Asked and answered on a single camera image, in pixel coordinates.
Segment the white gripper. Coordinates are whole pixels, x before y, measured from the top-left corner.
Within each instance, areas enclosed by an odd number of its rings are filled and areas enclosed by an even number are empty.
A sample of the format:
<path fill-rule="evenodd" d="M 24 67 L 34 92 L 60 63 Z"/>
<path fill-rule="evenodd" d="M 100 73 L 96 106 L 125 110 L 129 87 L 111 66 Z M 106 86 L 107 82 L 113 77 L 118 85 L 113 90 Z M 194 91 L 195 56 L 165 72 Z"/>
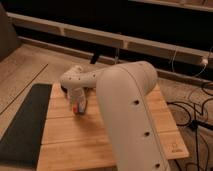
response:
<path fill-rule="evenodd" d="M 70 89 L 68 91 L 68 96 L 70 99 L 71 108 L 73 111 L 73 105 L 78 103 L 79 113 L 74 113 L 75 115 L 84 115 L 87 108 L 87 98 L 85 90 L 83 88 Z"/>

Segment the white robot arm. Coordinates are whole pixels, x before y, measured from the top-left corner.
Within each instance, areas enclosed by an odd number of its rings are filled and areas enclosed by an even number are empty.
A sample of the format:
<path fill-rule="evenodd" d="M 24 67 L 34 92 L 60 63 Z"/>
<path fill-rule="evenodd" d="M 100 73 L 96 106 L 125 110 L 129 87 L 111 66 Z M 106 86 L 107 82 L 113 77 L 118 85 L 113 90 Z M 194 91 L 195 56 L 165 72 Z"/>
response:
<path fill-rule="evenodd" d="M 60 77 L 72 104 L 85 112 L 85 88 L 95 88 L 118 171 L 171 171 L 146 95 L 157 83 L 148 62 L 117 64 L 85 73 L 75 66 Z"/>

